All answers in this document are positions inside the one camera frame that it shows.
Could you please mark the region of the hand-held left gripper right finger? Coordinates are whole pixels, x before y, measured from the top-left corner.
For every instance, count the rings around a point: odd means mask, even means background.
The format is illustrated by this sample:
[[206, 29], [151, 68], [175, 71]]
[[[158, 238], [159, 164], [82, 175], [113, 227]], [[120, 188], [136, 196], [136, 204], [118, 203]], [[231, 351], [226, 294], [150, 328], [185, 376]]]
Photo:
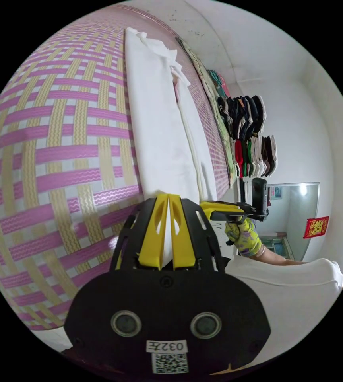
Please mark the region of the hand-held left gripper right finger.
[[194, 267], [196, 257], [181, 198], [169, 195], [173, 267]]

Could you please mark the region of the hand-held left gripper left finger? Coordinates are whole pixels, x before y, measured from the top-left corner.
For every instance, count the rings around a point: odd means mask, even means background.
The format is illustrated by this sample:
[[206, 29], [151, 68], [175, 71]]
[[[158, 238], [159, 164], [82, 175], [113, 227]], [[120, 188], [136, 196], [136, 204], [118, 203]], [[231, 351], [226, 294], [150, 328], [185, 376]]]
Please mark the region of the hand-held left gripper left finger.
[[167, 194], [159, 194], [156, 198], [148, 199], [149, 217], [138, 262], [141, 267], [161, 267], [165, 242], [165, 230], [168, 211]]

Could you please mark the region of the person's right hand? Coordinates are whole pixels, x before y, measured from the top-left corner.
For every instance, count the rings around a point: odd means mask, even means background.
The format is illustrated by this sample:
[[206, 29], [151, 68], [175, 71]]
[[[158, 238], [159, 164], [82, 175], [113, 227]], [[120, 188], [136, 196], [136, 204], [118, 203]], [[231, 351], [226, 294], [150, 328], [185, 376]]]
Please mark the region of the person's right hand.
[[228, 238], [226, 244], [235, 246], [243, 257], [257, 258], [265, 252], [265, 246], [257, 234], [254, 223], [249, 218], [242, 222], [226, 222], [225, 234]]

